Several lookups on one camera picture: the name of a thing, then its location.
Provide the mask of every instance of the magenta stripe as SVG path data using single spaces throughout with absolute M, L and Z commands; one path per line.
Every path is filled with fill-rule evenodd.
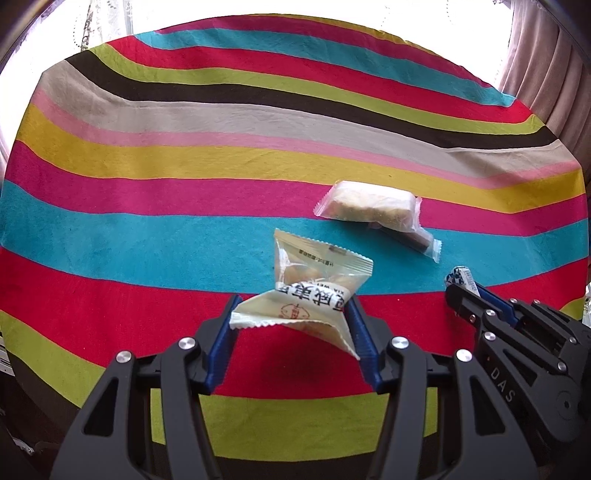
M 156 30 L 161 34 L 168 34 L 183 30 L 204 30 L 206 28 L 225 28 L 228 30 L 254 30 L 277 33 L 293 33 L 309 35 L 324 40 L 335 41 L 356 47 L 367 48 L 380 55 L 394 59 L 410 60 L 420 63 L 433 70 L 449 73 L 458 78 L 472 80 L 483 87 L 490 84 L 480 80 L 464 67 L 435 54 L 413 47 L 409 44 L 394 43 L 393 41 L 376 38 L 367 33 L 337 25 L 325 24 L 313 19 L 273 17 L 267 15 L 237 15 L 229 17 L 205 18 L 173 27 Z
M 96 179 L 61 170 L 24 143 L 12 149 L 6 179 L 46 203 L 86 213 L 313 218 L 330 188 L 284 180 Z M 424 199 L 421 223 L 496 235 L 530 236 L 587 218 L 579 197 L 520 213 Z
M 568 171 L 576 170 L 579 164 L 576 160 L 554 163 L 532 170 L 512 171 L 499 175 L 476 178 L 467 177 L 459 173 L 442 170 L 440 168 L 421 165 L 402 158 L 391 157 L 377 153 L 365 152 L 349 147 L 328 144 L 312 140 L 296 138 L 267 137 L 254 134 L 231 134 L 222 132 L 118 132 L 105 130 L 89 125 L 77 119 L 72 114 L 59 107 L 42 89 L 37 89 L 33 103 L 45 117 L 62 130 L 83 140 L 116 147 L 149 147 L 152 145 L 166 145 L 171 147 L 246 147 L 270 148 L 290 152 L 328 155 L 329 157 L 348 158 L 383 167 L 399 168 L 413 171 L 444 180 L 450 180 L 479 189 L 498 189 L 525 183 L 532 180 L 551 177 Z

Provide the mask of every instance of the round joint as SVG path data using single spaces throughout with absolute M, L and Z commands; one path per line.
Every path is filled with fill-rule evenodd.
M 468 350 L 458 350 L 456 352 L 456 357 L 460 362 L 469 362 L 472 360 L 472 354 Z
M 398 350 L 408 348 L 408 339 L 406 337 L 394 337 L 391 343 L 392 346 Z
M 126 364 L 127 362 L 129 362 L 131 360 L 131 352 L 129 350 L 123 350 L 117 354 L 115 359 L 120 364 Z
M 195 346 L 195 344 L 196 344 L 196 342 L 195 342 L 195 339 L 193 337 L 181 338 L 178 341 L 178 346 L 182 350 L 190 350 L 191 348 L 193 348 Z

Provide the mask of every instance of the striped tablecloth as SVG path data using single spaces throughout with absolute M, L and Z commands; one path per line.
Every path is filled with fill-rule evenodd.
M 441 263 L 314 218 L 339 179 L 422 196 Z M 550 130 L 432 52 L 320 18 L 201 20 L 43 74 L 2 188 L 0 325 L 17 378 L 66 429 L 117 351 L 162 351 L 229 293 L 272 288 L 274 228 L 372 258 L 368 313 L 451 354 L 472 337 L 444 309 L 455 265 L 580 315 L 586 218 L 582 172 Z M 351 356 L 283 327 L 243 331 L 203 399 L 240 480 L 364 478 L 384 405 Z

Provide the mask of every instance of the black stripe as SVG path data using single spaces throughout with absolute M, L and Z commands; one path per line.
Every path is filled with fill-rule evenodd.
M 556 140 L 554 134 L 547 127 L 542 127 L 537 132 L 527 135 L 451 132 L 424 127 L 346 103 L 261 87 L 234 84 L 182 85 L 139 82 L 111 70 L 88 50 L 70 57 L 67 61 L 103 90 L 132 101 L 268 105 L 339 118 L 405 135 L 443 148 L 528 148 L 549 145 Z
M 70 427 L 79 411 L 78 407 L 47 385 L 19 357 L 10 354 L 10 361 L 22 389 L 55 424 L 52 441 L 61 442 L 62 432 L 66 432 Z M 166 447 L 154 442 L 152 449 L 155 473 L 164 479 L 170 479 Z M 436 452 L 437 434 L 429 435 L 423 443 L 420 478 L 433 473 Z M 371 453 L 364 453 L 305 462 L 257 462 L 224 457 L 217 457 L 217 462 L 224 480 L 363 480 L 367 476 L 371 459 Z

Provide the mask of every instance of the curtain fold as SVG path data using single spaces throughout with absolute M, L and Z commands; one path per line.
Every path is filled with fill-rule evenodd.
M 513 29 L 499 90 L 516 96 L 583 167 L 591 196 L 591 73 L 550 14 L 535 0 L 513 0 Z

